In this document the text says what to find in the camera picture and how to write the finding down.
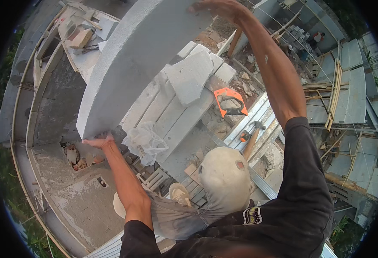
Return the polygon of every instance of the hammer head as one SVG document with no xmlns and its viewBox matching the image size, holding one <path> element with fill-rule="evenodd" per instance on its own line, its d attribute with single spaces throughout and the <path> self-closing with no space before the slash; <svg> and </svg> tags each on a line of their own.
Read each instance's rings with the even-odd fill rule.
<svg viewBox="0 0 378 258">
<path fill-rule="evenodd" d="M 262 130 L 266 129 L 266 126 L 264 126 L 260 121 L 253 121 L 249 125 L 254 125 L 257 129 L 262 128 Z"/>
</svg>

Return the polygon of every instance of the hammer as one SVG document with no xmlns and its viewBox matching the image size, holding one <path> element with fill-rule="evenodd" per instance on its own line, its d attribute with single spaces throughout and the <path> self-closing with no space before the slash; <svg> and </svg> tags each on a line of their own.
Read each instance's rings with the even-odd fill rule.
<svg viewBox="0 0 378 258">
<path fill-rule="evenodd" d="M 254 125 L 255 131 L 254 131 L 252 137 L 249 139 L 249 142 L 245 147 L 245 151 L 243 152 L 243 155 L 244 155 L 246 161 L 248 161 L 248 158 L 249 158 L 249 155 L 251 154 L 252 148 L 255 145 L 256 138 L 258 138 L 259 129 L 260 128 L 262 128 L 263 130 L 266 129 L 266 126 L 264 126 L 260 121 L 253 121 L 249 125 Z"/>
</svg>

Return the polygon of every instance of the concrete column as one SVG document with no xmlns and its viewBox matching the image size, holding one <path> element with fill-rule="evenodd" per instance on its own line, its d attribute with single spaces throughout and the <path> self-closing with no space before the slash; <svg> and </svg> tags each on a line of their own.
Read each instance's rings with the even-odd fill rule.
<svg viewBox="0 0 378 258">
<path fill-rule="evenodd" d="M 195 0 L 139 0 L 109 38 L 83 95 L 77 119 L 81 138 L 119 125 L 160 70 L 212 23 L 187 13 Z"/>
</svg>

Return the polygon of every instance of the hand saw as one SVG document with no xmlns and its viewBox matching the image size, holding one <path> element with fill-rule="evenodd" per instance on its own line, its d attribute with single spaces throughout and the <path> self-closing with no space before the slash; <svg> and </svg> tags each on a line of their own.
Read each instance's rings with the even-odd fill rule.
<svg viewBox="0 0 378 258">
<path fill-rule="evenodd" d="M 225 115 L 248 116 L 248 111 L 246 110 L 245 103 L 243 102 L 242 96 L 236 91 L 228 88 L 228 85 L 226 85 L 221 79 L 213 75 L 210 77 L 205 87 L 207 87 L 210 91 L 214 93 L 222 118 Z M 225 100 L 235 100 L 236 102 L 238 102 L 240 107 L 239 108 L 229 107 L 229 108 L 222 109 L 221 103 Z"/>
</svg>

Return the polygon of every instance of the worker's right hand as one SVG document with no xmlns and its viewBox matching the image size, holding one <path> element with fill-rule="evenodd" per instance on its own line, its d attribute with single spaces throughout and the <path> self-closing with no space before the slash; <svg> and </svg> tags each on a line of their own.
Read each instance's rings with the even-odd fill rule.
<svg viewBox="0 0 378 258">
<path fill-rule="evenodd" d="M 94 148 L 103 149 L 104 146 L 108 145 L 110 142 L 114 142 L 114 137 L 109 131 L 106 135 L 99 136 L 94 140 L 84 139 L 82 143 L 88 144 Z"/>
<path fill-rule="evenodd" d="M 231 23 L 237 23 L 239 17 L 248 9 L 235 0 L 201 0 L 188 8 L 191 13 L 209 10 L 213 17 L 222 16 Z"/>
</svg>

